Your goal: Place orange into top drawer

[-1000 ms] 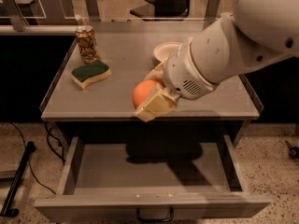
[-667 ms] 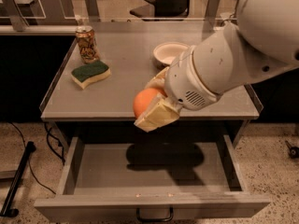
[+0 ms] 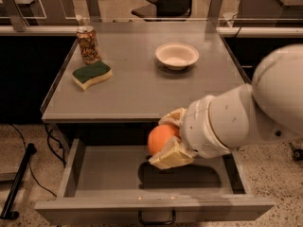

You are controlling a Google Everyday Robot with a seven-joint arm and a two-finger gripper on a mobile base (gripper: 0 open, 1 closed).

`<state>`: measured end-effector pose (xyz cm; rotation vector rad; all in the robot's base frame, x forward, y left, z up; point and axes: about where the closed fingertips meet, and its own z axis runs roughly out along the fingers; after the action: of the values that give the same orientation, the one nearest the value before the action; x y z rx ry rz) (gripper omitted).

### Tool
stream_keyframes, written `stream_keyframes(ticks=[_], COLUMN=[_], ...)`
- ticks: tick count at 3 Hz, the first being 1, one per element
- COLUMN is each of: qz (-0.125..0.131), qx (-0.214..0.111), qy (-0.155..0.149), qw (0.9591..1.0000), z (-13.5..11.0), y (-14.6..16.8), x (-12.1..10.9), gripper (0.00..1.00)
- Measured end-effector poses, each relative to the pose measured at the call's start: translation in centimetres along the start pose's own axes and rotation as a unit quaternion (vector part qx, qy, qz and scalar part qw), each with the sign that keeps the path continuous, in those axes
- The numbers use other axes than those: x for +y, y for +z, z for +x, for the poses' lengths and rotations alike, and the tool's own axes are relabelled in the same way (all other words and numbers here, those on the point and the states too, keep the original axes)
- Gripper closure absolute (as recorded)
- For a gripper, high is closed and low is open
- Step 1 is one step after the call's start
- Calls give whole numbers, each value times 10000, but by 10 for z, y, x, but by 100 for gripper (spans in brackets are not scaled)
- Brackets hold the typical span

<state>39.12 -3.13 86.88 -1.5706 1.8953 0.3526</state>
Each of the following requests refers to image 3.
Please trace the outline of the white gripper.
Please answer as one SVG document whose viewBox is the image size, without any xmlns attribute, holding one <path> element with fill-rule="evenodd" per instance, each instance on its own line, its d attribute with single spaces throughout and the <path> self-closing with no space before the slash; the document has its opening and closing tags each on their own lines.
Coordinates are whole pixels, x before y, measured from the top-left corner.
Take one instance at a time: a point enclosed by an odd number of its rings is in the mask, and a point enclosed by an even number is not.
<svg viewBox="0 0 303 227">
<path fill-rule="evenodd" d="M 182 141 L 176 136 L 170 138 L 164 147 L 150 158 L 151 165 L 159 169 L 169 169 L 193 163 L 195 154 L 212 159 L 232 153 L 211 127 L 209 108 L 213 99 L 214 96 L 203 97 L 191 103 L 187 109 L 178 108 L 158 121 L 159 125 L 173 125 L 177 128 L 181 126 Z"/>
</svg>

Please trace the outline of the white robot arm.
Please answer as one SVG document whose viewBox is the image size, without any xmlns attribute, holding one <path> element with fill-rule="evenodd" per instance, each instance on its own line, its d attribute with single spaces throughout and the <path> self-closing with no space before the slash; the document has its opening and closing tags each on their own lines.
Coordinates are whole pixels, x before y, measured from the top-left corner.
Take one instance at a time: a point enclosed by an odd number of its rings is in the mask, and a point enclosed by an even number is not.
<svg viewBox="0 0 303 227">
<path fill-rule="evenodd" d="M 273 144 L 303 136 L 303 45 L 266 56 L 252 81 L 219 96 L 205 96 L 163 116 L 159 125 L 178 134 L 151 151 L 159 169 L 212 159 L 243 145 Z"/>
</svg>

